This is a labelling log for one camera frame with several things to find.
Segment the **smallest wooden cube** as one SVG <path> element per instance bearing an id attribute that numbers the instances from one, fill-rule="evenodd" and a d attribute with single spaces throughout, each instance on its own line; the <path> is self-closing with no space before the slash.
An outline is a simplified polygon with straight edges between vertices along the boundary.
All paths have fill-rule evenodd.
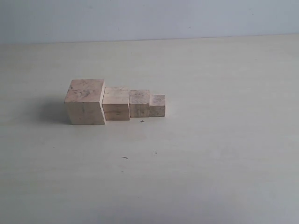
<path id="1" fill-rule="evenodd" d="M 165 117 L 165 95 L 151 94 L 149 101 L 150 117 Z"/>

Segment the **third largest wooden cube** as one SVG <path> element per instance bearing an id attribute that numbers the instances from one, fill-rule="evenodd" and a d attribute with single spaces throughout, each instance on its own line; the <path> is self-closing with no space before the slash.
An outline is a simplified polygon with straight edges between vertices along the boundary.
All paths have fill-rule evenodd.
<path id="1" fill-rule="evenodd" d="M 149 90 L 130 90 L 129 112 L 132 118 L 145 118 L 150 116 Z"/>

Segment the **second largest wooden cube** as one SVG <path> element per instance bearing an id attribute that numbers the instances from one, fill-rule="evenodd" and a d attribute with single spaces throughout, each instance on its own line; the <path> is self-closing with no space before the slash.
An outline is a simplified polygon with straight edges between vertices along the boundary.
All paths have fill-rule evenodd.
<path id="1" fill-rule="evenodd" d="M 106 87 L 102 106 L 106 120 L 130 120 L 128 87 Z"/>

